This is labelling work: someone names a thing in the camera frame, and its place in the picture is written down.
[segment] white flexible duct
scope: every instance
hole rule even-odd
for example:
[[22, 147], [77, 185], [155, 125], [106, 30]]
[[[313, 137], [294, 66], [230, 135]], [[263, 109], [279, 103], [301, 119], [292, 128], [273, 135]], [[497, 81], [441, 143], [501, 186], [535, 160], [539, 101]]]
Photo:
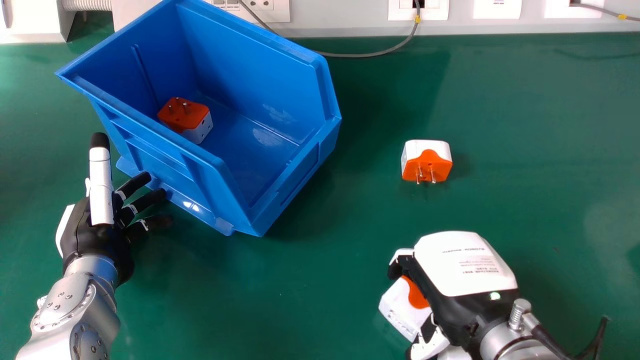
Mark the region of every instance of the white flexible duct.
[[62, 7], [68, 12], [110, 12], [111, 0], [62, 0]]

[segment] robotic hand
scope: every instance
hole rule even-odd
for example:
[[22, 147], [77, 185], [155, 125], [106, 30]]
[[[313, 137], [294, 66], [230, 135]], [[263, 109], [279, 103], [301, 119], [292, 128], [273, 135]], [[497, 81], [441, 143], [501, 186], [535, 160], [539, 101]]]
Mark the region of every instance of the robotic hand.
[[[584, 351], [569, 355], [531, 313], [531, 303], [520, 298], [511, 269], [476, 233], [423, 236], [414, 249], [396, 251], [388, 277], [396, 284], [380, 309], [414, 339], [408, 360], [581, 360], [590, 353], [599, 358], [608, 319], [602, 318]], [[407, 293], [415, 299], [412, 292], [428, 304], [414, 307], [406, 300]]]
[[133, 274], [130, 244], [172, 222], [156, 215], [131, 223], [166, 192], [154, 190], [124, 206], [151, 176], [143, 172], [114, 192], [109, 138], [103, 133], [92, 136], [89, 164], [86, 197], [67, 206], [56, 231], [64, 276], [38, 299], [31, 339], [16, 360], [106, 360], [120, 329], [115, 289]]

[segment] orange and white adapter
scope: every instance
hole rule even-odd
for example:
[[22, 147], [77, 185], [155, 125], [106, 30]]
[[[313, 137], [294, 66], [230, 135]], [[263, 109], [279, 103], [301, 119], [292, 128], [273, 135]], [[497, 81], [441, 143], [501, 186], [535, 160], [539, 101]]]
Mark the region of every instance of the orange and white adapter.
[[402, 178], [407, 181], [445, 181], [453, 167], [447, 142], [439, 140], [409, 140], [402, 151]]
[[169, 99], [158, 112], [158, 118], [193, 143], [202, 143], [213, 127], [208, 107], [181, 97]]
[[431, 315], [429, 302], [418, 286], [402, 276], [382, 295], [378, 305], [380, 313], [407, 340], [413, 341], [422, 324]]

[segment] white outlet plate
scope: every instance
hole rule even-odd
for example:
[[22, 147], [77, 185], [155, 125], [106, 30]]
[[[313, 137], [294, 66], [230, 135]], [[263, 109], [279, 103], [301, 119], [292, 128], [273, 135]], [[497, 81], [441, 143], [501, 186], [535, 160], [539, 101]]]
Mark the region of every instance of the white outlet plate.
[[519, 19], [522, 0], [474, 0], [474, 19]]
[[[587, 5], [604, 7], [604, 0], [582, 0], [581, 2]], [[546, 0], [545, 2], [546, 19], [597, 19], [600, 17], [602, 17], [602, 12], [571, 7], [569, 6], [569, 0]]]
[[[204, 0], [249, 22], [257, 22], [242, 6], [240, 0]], [[243, 0], [264, 22], [290, 22], [289, 0]]]
[[[389, 21], [414, 20], [416, 9], [413, 0], [388, 0]], [[420, 9], [422, 20], [447, 20], [449, 18], [449, 0], [425, 0], [424, 8]]]

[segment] robot finger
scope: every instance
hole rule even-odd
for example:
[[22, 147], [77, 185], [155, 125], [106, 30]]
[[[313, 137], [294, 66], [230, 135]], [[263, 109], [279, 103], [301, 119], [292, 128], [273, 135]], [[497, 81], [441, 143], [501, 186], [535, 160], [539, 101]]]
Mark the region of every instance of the robot finger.
[[148, 172], [141, 172], [140, 174], [132, 177], [129, 181], [124, 183], [115, 193], [120, 196], [122, 201], [127, 200], [131, 195], [137, 192], [146, 184], [151, 181], [151, 175]]
[[146, 237], [149, 231], [154, 229], [165, 229], [173, 224], [173, 217], [171, 215], [154, 215], [152, 217], [144, 218], [136, 221], [127, 229], [124, 234], [129, 240], [129, 243], [139, 241]]
[[147, 208], [153, 206], [154, 204], [158, 204], [165, 199], [165, 189], [160, 188], [148, 192], [135, 201], [132, 201], [129, 205], [126, 205], [122, 209], [119, 209], [116, 213], [116, 222], [118, 223], [120, 228], [123, 229], [133, 221], [133, 219], [136, 217], [136, 214], [145, 211]]

